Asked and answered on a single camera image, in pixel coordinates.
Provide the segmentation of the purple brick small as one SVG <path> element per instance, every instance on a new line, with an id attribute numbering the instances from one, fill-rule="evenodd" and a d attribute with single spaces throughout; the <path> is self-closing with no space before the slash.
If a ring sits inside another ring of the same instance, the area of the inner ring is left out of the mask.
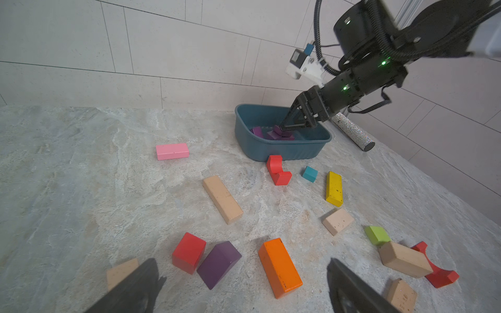
<path id="1" fill-rule="evenodd" d="M 259 137 L 259 138 L 264 138 L 264 136 L 263 136 L 263 132 L 262 132 L 262 128 L 261 128 L 261 127 L 253 127 L 253 128 L 251 129 L 251 132 L 252 132 L 255 136 Z"/>

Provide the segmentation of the tan brick right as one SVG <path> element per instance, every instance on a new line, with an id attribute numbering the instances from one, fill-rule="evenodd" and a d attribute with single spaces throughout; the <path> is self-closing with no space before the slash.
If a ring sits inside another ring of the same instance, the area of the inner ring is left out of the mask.
<path id="1" fill-rule="evenodd" d="M 378 253 L 384 266 L 405 275 L 420 279 L 433 273 L 424 254 L 393 241 L 379 247 Z"/>

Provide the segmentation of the green cube brick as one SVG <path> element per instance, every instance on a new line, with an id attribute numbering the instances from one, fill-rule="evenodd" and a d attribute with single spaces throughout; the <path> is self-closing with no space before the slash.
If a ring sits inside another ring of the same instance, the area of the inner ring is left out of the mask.
<path id="1" fill-rule="evenodd" d="M 379 226 L 366 226 L 364 232 L 369 238 L 372 245 L 382 246 L 391 241 L 390 236 L 386 230 Z"/>

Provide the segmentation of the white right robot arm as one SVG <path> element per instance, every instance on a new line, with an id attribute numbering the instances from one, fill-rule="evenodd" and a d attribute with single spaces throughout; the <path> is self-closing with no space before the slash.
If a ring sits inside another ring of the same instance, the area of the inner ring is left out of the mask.
<path id="1" fill-rule="evenodd" d="M 314 7 L 313 47 L 296 50 L 287 67 L 293 78 L 309 78 L 280 127 L 314 128 L 374 91 L 401 87 L 407 65 L 425 58 L 500 55 L 499 1 L 437 1 L 412 23 L 398 29 L 382 1 L 360 1 L 336 22 L 333 31 L 343 51 L 337 68 L 325 60 L 320 37 L 321 2 Z"/>

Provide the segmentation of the teal storage bin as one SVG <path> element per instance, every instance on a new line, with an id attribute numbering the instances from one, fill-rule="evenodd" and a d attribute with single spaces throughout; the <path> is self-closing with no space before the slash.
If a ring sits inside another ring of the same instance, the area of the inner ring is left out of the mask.
<path id="1" fill-rule="evenodd" d="M 280 130 L 279 123 L 288 108 L 258 104 L 240 104 L 235 108 L 235 135 L 242 151 L 250 159 L 265 162 L 270 155 L 284 160 L 315 158 L 331 141 L 322 125 L 314 129 Z"/>

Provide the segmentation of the tan long brick lower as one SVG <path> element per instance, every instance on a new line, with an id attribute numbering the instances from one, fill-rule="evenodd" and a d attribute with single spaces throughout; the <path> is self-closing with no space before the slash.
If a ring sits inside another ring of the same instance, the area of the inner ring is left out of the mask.
<path id="1" fill-rule="evenodd" d="M 413 313 L 418 294 L 403 279 L 391 283 L 386 299 L 400 312 Z"/>

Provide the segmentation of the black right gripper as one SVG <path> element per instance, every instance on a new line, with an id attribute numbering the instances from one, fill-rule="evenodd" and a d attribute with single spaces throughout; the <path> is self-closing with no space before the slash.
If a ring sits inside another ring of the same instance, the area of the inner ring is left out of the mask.
<path id="1" fill-rule="evenodd" d="M 300 93 L 294 100 L 283 122 L 282 131 L 312 129 L 317 121 L 326 121 L 347 108 L 350 113 L 366 114 L 391 103 L 384 92 L 390 86 L 401 87 L 407 76 L 404 64 L 372 54 L 364 57 L 360 63 L 348 68 L 330 80 L 324 87 L 314 87 Z M 382 100 L 372 106 L 355 111 L 353 106 L 360 103 L 362 97 L 375 91 L 381 91 Z"/>

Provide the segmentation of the red arch brick lower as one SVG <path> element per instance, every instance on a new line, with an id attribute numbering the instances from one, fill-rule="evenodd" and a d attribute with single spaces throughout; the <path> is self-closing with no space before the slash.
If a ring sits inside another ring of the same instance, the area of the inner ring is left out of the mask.
<path id="1" fill-rule="evenodd" d="M 428 245 L 422 241 L 419 242 L 418 244 L 414 245 L 412 247 L 413 250 L 418 251 L 422 253 L 429 265 L 431 266 L 433 272 L 431 274 L 428 274 L 425 276 L 425 278 L 436 288 L 443 288 L 445 286 L 448 286 L 450 284 L 455 283 L 459 278 L 460 275 L 456 271 L 452 270 L 445 270 L 440 267 L 437 267 L 432 261 L 427 256 L 426 250 L 428 248 Z"/>

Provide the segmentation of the glitter silver cylinder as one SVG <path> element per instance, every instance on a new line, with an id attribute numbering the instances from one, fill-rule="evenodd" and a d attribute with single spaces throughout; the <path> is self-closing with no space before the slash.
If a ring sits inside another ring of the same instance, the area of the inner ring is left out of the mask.
<path id="1" fill-rule="evenodd" d="M 331 122 L 343 131 L 362 151 L 368 152 L 375 146 L 375 142 L 343 113 L 339 112 L 333 116 Z"/>

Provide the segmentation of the red arch brick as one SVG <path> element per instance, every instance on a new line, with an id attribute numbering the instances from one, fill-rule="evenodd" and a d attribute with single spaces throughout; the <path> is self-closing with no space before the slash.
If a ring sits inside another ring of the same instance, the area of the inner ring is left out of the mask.
<path id="1" fill-rule="evenodd" d="M 266 163 L 267 169 L 270 173 L 273 183 L 276 186 L 288 185 L 291 178 L 291 172 L 283 170 L 283 158 L 280 155 L 270 155 Z"/>
<path id="2" fill-rule="evenodd" d="M 426 250 L 428 248 L 428 245 L 422 241 L 419 242 L 418 244 L 414 245 L 412 247 L 413 250 L 418 251 L 422 253 L 429 265 L 431 266 L 433 272 L 431 274 L 428 274 L 425 276 L 425 278 L 436 288 L 443 288 L 445 286 L 448 286 L 450 284 L 455 283 L 459 278 L 460 275 L 456 271 L 452 270 L 445 270 L 440 267 L 437 267 L 432 261 L 427 256 Z"/>

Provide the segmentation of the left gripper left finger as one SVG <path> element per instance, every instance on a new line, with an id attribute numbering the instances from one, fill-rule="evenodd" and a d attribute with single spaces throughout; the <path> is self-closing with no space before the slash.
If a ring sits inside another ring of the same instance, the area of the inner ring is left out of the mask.
<path id="1" fill-rule="evenodd" d="M 88 312 L 153 312 L 166 278 L 149 258 L 115 288 L 87 309 Z"/>

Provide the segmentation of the purple triangular brick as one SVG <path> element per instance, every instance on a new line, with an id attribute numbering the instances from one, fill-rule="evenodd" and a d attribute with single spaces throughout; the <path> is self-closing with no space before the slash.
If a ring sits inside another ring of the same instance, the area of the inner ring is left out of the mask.
<path id="1" fill-rule="evenodd" d="M 197 273 L 204 284 L 212 290 L 241 258 L 242 255 L 231 242 L 218 243 L 203 260 Z"/>

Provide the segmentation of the red cube brick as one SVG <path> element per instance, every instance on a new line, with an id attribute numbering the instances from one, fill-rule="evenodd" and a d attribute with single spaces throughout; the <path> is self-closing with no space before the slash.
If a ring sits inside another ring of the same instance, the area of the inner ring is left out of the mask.
<path id="1" fill-rule="evenodd" d="M 172 253 L 172 264 L 193 275 L 204 254 L 206 241 L 186 232 Z"/>

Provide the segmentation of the orange brick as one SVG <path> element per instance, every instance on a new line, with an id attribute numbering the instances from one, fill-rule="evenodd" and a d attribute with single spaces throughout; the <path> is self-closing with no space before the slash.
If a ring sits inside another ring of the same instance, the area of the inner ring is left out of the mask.
<path id="1" fill-rule="evenodd" d="M 276 299 L 287 296 L 303 285 L 281 238 L 264 242 L 258 255 Z"/>

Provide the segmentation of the teal cube brick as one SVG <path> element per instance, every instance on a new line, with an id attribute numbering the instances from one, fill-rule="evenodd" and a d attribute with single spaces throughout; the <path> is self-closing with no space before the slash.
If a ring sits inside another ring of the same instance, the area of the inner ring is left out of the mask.
<path id="1" fill-rule="evenodd" d="M 302 177 L 312 183 L 314 183 L 317 179 L 318 171 L 310 166 L 307 166 L 304 171 Z"/>

